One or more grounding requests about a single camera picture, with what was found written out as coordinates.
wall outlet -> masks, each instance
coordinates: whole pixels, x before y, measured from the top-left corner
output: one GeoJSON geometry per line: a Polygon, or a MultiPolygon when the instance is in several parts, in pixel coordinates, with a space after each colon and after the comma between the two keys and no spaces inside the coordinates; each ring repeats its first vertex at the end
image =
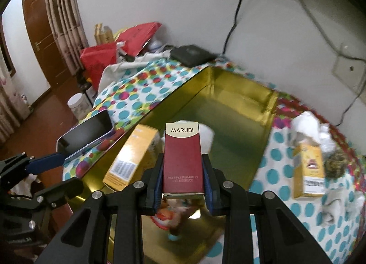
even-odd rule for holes
{"type": "MultiPolygon", "coordinates": [[[[342,44],[340,51],[351,55],[347,45],[342,44]]],[[[363,82],[366,80],[366,64],[362,61],[354,61],[338,55],[333,67],[333,75],[355,94],[358,94],[361,91],[363,82]]]]}

white plastic jar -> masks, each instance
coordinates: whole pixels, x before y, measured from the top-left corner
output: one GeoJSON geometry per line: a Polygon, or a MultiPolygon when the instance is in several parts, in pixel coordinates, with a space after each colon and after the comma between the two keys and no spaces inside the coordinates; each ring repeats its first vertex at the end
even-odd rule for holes
{"type": "Polygon", "coordinates": [[[78,120],[84,119],[92,110],[92,105],[83,93],[77,93],[72,96],[67,102],[67,105],[78,120]]]}

window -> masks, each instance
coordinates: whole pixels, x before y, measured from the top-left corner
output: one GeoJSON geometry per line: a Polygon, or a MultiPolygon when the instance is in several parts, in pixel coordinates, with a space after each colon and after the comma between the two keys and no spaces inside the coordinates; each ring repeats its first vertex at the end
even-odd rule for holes
{"type": "Polygon", "coordinates": [[[10,76],[13,76],[16,73],[16,70],[14,68],[14,65],[13,65],[12,61],[11,61],[11,58],[10,58],[10,55],[9,55],[9,52],[8,52],[8,48],[7,48],[6,43],[5,43],[5,37],[4,37],[4,31],[3,31],[3,21],[1,19],[1,16],[0,16],[0,49],[1,49],[1,52],[3,54],[5,64],[8,68],[8,70],[9,70],[10,76]]]}

black cable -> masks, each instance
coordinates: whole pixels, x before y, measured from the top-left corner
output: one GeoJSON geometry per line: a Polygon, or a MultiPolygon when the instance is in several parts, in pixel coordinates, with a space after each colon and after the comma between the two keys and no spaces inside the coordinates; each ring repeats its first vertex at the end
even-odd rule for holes
{"type": "Polygon", "coordinates": [[[10,197],[12,197],[12,198],[27,198],[27,199],[30,199],[30,200],[33,199],[32,197],[29,197],[29,196],[26,196],[26,195],[18,195],[18,194],[10,195],[10,197]]]}
{"type": "MultiPolygon", "coordinates": [[[[362,61],[366,64],[366,59],[364,58],[357,58],[351,55],[347,55],[345,53],[342,53],[340,50],[338,50],[338,48],[332,43],[332,41],[329,39],[329,37],[327,36],[327,34],[325,33],[325,31],[323,30],[323,28],[321,27],[321,25],[318,23],[318,21],[316,20],[316,18],[313,16],[313,14],[310,12],[310,10],[308,9],[308,7],[306,7],[306,4],[304,2],[304,0],[299,0],[301,7],[303,8],[303,10],[305,11],[305,13],[307,14],[307,16],[311,19],[312,23],[315,25],[315,27],[318,29],[318,31],[320,32],[320,34],[322,35],[323,39],[325,40],[325,42],[329,45],[329,47],[338,55],[349,59],[349,60],[354,60],[354,61],[362,61]]],[[[356,102],[356,100],[361,96],[361,94],[363,93],[363,91],[366,89],[366,80],[363,83],[360,92],[358,93],[358,95],[356,96],[356,98],[353,99],[353,101],[351,102],[351,104],[345,109],[345,111],[343,111],[342,116],[341,116],[341,120],[339,122],[338,125],[336,125],[336,127],[340,126],[343,123],[344,120],[344,116],[345,114],[351,109],[351,107],[353,106],[353,104],[356,102]]]]}
{"type": "Polygon", "coordinates": [[[225,44],[224,44],[224,48],[223,48],[223,55],[226,53],[226,48],[228,46],[230,36],[233,33],[233,31],[235,30],[235,28],[237,27],[237,15],[239,14],[239,10],[240,10],[241,5],[242,5],[242,0],[239,0],[239,2],[237,4],[237,10],[235,11],[234,24],[231,27],[231,29],[228,33],[228,36],[226,37],[226,40],[225,40],[225,44]]]}

gold box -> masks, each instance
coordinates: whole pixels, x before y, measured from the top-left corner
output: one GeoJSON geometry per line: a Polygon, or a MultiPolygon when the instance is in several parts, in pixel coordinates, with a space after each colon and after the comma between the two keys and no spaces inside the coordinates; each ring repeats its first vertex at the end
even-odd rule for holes
{"type": "Polygon", "coordinates": [[[325,174],[320,147],[299,144],[293,151],[293,197],[321,197],[325,174]]]}
{"type": "Polygon", "coordinates": [[[114,42],[113,32],[108,26],[103,27],[103,23],[94,26],[94,38],[97,45],[114,42]]]}
{"type": "Polygon", "coordinates": [[[140,180],[146,169],[155,166],[159,153],[161,138],[158,130],[137,125],[104,176],[103,183],[122,191],[140,180]]]}

